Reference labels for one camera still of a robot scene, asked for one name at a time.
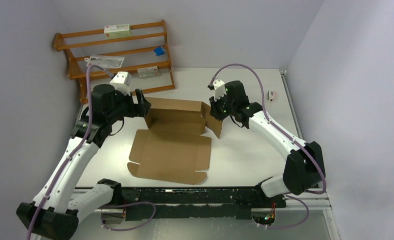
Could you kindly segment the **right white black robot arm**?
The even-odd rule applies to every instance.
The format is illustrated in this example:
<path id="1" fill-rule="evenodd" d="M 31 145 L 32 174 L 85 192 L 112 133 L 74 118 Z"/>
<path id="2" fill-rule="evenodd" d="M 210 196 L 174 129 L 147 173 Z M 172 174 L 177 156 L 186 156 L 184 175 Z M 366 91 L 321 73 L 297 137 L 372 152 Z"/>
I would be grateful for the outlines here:
<path id="1" fill-rule="evenodd" d="M 267 207 L 277 195 L 300 195 L 324 181 L 320 145 L 291 134 L 268 116 L 261 104 L 250 102 L 242 82 L 235 80 L 225 83 L 217 79 L 208 88 L 214 92 L 209 99 L 211 116 L 219 121 L 231 117 L 262 136 L 284 158 L 283 173 L 259 183 L 261 190 L 255 193 L 254 199 L 260 207 Z"/>

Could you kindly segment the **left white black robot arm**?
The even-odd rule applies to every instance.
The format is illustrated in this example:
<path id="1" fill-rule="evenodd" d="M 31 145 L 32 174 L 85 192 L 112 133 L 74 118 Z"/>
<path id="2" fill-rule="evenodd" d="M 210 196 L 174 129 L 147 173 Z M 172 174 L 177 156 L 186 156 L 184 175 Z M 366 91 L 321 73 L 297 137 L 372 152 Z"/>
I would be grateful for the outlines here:
<path id="1" fill-rule="evenodd" d="M 33 200 L 17 208 L 16 214 L 28 230 L 27 239 L 69 240 L 94 210 L 124 203 L 121 184 L 110 179 L 98 181 L 76 199 L 71 196 L 90 160 L 112 135 L 113 124 L 143 118 L 150 107 L 142 90 L 128 93 L 125 84 L 100 84 L 89 91 L 88 111 L 74 126 L 56 169 Z"/>

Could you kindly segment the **brown cardboard box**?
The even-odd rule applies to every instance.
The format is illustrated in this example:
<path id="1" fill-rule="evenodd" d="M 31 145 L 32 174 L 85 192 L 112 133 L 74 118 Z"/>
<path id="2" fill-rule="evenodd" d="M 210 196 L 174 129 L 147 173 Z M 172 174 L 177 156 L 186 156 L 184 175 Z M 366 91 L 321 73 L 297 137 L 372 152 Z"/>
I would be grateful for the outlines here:
<path id="1" fill-rule="evenodd" d="M 149 97 L 147 129 L 136 131 L 127 168 L 137 178 L 198 185 L 207 178 L 212 139 L 222 121 L 210 115 L 202 101 Z"/>

